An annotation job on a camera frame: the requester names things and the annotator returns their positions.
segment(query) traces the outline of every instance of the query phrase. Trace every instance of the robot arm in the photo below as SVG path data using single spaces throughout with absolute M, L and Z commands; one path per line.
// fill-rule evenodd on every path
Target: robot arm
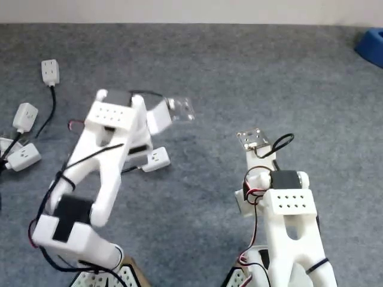
M 243 216 L 264 214 L 268 242 L 267 246 L 251 244 L 239 257 L 243 274 L 249 274 L 247 282 L 242 278 L 241 287 L 336 287 L 332 266 L 324 253 L 308 175 L 279 170 L 275 152 L 271 152 L 275 146 L 261 130 L 237 136 L 246 150 L 249 172 L 243 189 L 235 196 Z M 255 206 L 251 205 L 258 191 L 264 193 Z M 291 227 L 297 233 L 293 239 L 287 233 Z
M 147 161 L 153 150 L 151 135 L 170 126 L 171 112 L 176 112 L 165 98 L 148 112 L 140 95 L 128 98 L 125 94 L 126 104 L 116 104 L 118 94 L 98 91 L 66 169 L 51 191 L 50 214 L 42 214 L 37 222 L 32 236 L 37 245 L 111 270 L 121 264 L 122 248 L 100 237 L 92 226 L 107 223 L 125 161 Z M 95 200 L 74 195 L 75 186 L 94 170 L 101 178 Z

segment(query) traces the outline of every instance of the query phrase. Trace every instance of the blue object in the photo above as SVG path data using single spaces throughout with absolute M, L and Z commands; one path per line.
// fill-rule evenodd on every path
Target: blue object
M 369 29 L 355 51 L 365 60 L 383 68 L 383 28 Z

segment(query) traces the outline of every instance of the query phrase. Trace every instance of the perforated base plate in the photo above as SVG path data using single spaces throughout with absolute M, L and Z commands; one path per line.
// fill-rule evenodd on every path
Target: perforated base plate
M 128 287 L 141 287 L 134 269 L 130 264 L 123 265 L 117 274 Z M 122 287 L 122 285 L 109 273 L 94 274 L 81 272 L 76 275 L 69 287 Z
M 239 267 L 233 267 L 221 287 L 240 287 L 246 279 L 245 273 Z

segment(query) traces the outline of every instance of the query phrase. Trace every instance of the white wall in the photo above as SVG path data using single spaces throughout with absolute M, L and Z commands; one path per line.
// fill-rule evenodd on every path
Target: white wall
M 0 22 L 383 26 L 383 0 L 0 0 Z

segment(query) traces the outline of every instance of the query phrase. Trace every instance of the white electrical plug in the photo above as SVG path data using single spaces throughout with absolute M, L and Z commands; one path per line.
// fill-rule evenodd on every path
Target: white electrical plug
M 18 172 L 23 170 L 41 159 L 41 154 L 32 143 L 27 144 L 22 149 L 15 151 L 7 157 L 5 167 Z
M 166 148 L 161 147 L 154 149 L 148 154 L 148 163 L 141 167 L 144 172 L 152 172 L 170 165 L 170 158 Z
M 19 133 L 29 132 L 35 123 L 37 113 L 38 109 L 30 103 L 22 103 L 14 116 L 13 127 L 15 127 Z
M 47 86 L 54 86 L 60 83 L 59 64 L 56 59 L 41 62 L 42 81 Z

